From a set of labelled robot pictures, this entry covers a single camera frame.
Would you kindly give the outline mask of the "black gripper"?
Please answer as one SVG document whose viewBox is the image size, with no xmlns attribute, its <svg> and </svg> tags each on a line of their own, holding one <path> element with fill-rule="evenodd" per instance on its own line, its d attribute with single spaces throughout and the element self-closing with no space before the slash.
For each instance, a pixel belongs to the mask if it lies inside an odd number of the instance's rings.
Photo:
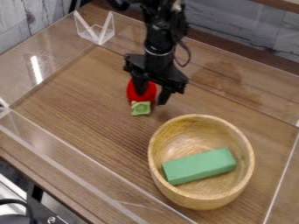
<svg viewBox="0 0 299 224">
<path fill-rule="evenodd" d="M 146 93 L 150 81 L 163 87 L 158 105 L 168 102 L 172 93 L 184 93 L 188 78 L 174 64 L 174 51 L 166 54 L 154 54 L 148 51 L 143 54 L 128 53 L 124 70 L 131 73 L 138 95 Z"/>
</svg>

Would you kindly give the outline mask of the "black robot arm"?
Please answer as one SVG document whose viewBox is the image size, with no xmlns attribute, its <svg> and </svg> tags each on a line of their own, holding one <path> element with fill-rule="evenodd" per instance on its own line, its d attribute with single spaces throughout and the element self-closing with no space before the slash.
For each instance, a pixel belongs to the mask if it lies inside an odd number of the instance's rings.
<svg viewBox="0 0 299 224">
<path fill-rule="evenodd" d="M 158 105 L 164 105 L 172 94 L 184 94 L 188 77 L 176 67 L 186 67 L 192 59 L 183 43 L 188 32 L 184 0 L 107 0 L 118 11 L 139 4 L 144 15 L 146 37 L 143 54 L 128 53 L 124 70 L 131 73 L 138 95 L 146 93 L 150 83 L 162 87 Z"/>
</svg>

